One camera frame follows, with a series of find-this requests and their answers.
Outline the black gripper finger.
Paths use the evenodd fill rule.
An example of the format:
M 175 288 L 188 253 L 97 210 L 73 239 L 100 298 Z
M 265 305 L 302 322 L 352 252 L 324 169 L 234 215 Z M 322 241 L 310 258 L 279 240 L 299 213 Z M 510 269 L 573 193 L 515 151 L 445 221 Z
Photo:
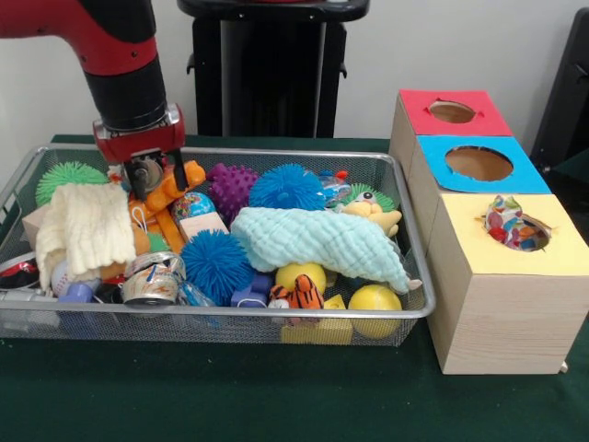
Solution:
M 123 166 L 135 198 L 144 201 L 148 179 L 148 169 L 145 161 L 143 159 L 130 160 L 125 162 Z
M 188 188 L 188 181 L 180 149 L 169 151 L 168 156 L 173 161 L 173 173 L 177 190 L 186 191 Z

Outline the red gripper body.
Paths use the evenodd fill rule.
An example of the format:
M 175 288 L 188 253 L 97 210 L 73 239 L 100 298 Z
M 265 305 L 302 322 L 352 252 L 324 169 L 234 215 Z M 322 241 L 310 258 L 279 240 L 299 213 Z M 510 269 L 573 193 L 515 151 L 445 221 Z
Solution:
M 164 117 L 146 128 L 115 131 L 102 120 L 93 122 L 98 150 L 109 163 L 125 163 L 154 152 L 169 155 L 185 145 L 185 125 L 178 104 L 168 104 Z

